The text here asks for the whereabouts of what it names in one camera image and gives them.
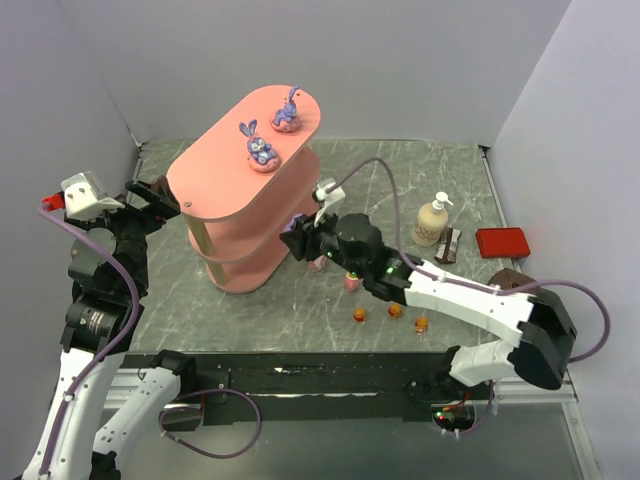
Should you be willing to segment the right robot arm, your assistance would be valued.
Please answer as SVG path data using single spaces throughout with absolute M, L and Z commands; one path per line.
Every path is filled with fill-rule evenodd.
M 365 214 L 322 221 L 299 214 L 279 238 L 296 260 L 325 256 L 376 298 L 443 313 L 493 334 L 493 342 L 454 348 L 448 374 L 459 383 L 474 387 L 517 376 L 542 389 L 561 387 L 577 331 L 554 292 L 505 294 L 418 257 L 403 258 Z

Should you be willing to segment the small purple bunny toy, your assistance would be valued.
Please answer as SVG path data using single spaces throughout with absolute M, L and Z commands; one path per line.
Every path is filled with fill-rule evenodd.
M 291 220 L 285 225 L 283 233 L 290 232 L 296 228 L 297 222 L 304 222 L 307 219 L 307 215 L 303 213 L 295 214 Z

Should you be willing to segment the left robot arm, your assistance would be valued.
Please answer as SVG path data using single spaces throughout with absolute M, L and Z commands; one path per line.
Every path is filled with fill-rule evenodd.
M 40 215 L 74 236 L 57 385 L 24 479 L 118 479 L 135 443 L 166 404 L 193 386 L 195 361 L 162 351 L 107 422 L 101 420 L 148 293 L 147 237 L 180 213 L 168 180 L 130 180 L 145 202 L 109 196 L 93 172 L 42 200 Z

